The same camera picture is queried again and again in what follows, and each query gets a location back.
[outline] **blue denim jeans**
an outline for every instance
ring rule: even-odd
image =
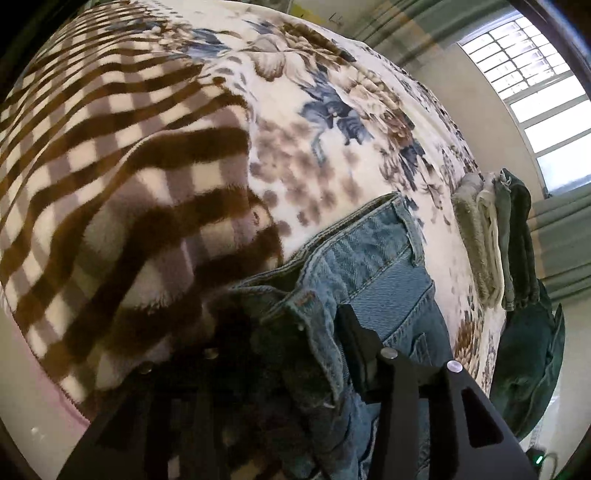
[[[280,268],[232,288],[255,322],[264,371],[254,387],[267,443],[296,478],[365,479],[379,404],[353,390],[333,320],[350,304],[359,323],[414,361],[452,358],[449,334],[403,197],[391,193],[321,232]],[[419,476],[428,475],[428,408],[421,403]]]

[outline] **floral blanket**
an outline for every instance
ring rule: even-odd
[[[391,190],[488,391],[504,312],[478,303],[450,201],[477,166],[366,45],[237,2],[112,2],[56,32],[0,112],[4,308],[88,418],[137,365],[208,341],[221,288]]]

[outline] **green curtain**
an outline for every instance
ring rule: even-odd
[[[438,49],[512,11],[506,0],[389,0],[345,33],[401,67],[418,68]]]
[[[554,304],[591,294],[591,184],[532,205],[535,269]]]

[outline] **blanket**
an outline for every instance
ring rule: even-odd
[[[3,307],[91,419],[138,365],[215,334],[220,289],[399,190],[488,391],[504,317],[475,297],[450,201],[476,170],[433,94],[360,42],[237,2],[99,5],[0,107]]]

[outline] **white wall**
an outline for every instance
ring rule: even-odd
[[[361,16],[370,9],[376,7],[383,0],[294,0],[302,8],[311,11],[314,15],[322,18],[325,26],[335,32],[342,33],[346,27],[354,25],[361,19]],[[341,25],[330,22],[329,18],[336,14],[334,20]]]
[[[542,200],[535,160],[505,104],[484,74],[462,48],[453,44],[423,66],[411,71],[449,111],[483,171],[506,167]]]
[[[41,480],[54,480],[88,422],[43,373],[16,323],[2,310],[0,362],[0,417]]]
[[[558,471],[579,446],[591,424],[591,294],[563,304],[566,325],[556,428],[544,445],[558,455]]]

